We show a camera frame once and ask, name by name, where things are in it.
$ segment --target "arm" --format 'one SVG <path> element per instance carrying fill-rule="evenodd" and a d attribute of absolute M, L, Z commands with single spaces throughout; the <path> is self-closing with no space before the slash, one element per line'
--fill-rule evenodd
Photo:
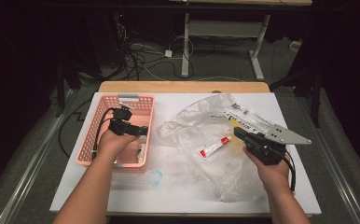
<path fill-rule="evenodd" d="M 112 165 L 136 136 L 105 131 L 99 153 L 64 203 L 54 223 L 104 223 L 110 193 Z"/>
<path fill-rule="evenodd" d="M 270 203 L 272 222 L 280 223 L 310 223 L 301 206 L 288 185 L 288 166 L 284 161 L 277 165 L 264 165 L 251 154 L 246 147 L 244 153 L 256 165 L 259 178 L 267 192 Z"/>

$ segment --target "person's right arm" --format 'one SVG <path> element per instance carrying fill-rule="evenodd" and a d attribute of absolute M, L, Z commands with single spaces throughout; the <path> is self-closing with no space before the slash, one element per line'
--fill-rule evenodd
<path fill-rule="evenodd" d="M 277 165 L 264 165 L 246 147 L 243 151 L 256 165 L 259 178 L 268 195 L 272 222 L 274 224 L 311 223 L 290 190 L 287 164 L 281 161 Z"/>

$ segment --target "person's left hand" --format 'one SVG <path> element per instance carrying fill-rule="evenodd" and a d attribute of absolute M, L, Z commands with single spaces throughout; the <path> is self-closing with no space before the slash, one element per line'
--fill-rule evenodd
<path fill-rule="evenodd" d="M 98 145 L 98 156 L 104 154 L 105 157 L 110 158 L 113 162 L 117 155 L 130 143 L 138 139 L 139 136 L 134 135 L 116 135 L 111 130 L 105 131 Z"/>

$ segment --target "pink basket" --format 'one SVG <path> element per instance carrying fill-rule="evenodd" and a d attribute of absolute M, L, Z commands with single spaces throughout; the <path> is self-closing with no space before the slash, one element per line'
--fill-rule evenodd
<path fill-rule="evenodd" d="M 99 127 L 99 122 L 101 121 L 102 115 L 106 109 L 110 107 L 121 108 L 119 102 L 132 107 L 132 117 L 129 122 L 132 125 L 137 126 L 147 126 L 148 133 L 147 139 L 145 140 L 145 154 L 143 155 L 143 161 L 138 162 L 137 152 L 139 145 L 142 143 L 141 139 L 134 141 L 127 145 L 127 147 L 117 156 L 117 161 L 113 164 L 114 172 L 129 172 L 129 173 L 144 173 L 146 170 L 146 158 L 148 153 L 148 142 L 149 135 L 151 132 L 151 124 L 153 118 L 153 108 L 154 108 L 154 96 L 151 95 L 139 95 L 139 94 L 129 94 L 129 93 L 108 93 L 103 95 L 99 99 L 99 103 L 94 109 L 93 118 L 88 128 L 86 137 L 84 138 L 81 149 L 78 152 L 76 157 L 76 162 L 85 166 L 89 166 L 92 158 L 92 149 L 95 142 L 96 132 Z M 113 114 L 109 112 L 104 119 L 111 119 Z M 99 133 L 99 138 L 101 134 L 107 130 L 109 125 L 109 120 L 106 121 Z"/>

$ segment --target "forearm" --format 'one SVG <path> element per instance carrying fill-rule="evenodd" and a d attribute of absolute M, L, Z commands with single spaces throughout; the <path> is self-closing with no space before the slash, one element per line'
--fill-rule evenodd
<path fill-rule="evenodd" d="M 274 224 L 311 223 L 290 190 L 268 193 L 270 215 Z"/>
<path fill-rule="evenodd" d="M 78 182 L 54 223 L 104 223 L 112 162 L 98 156 Z"/>

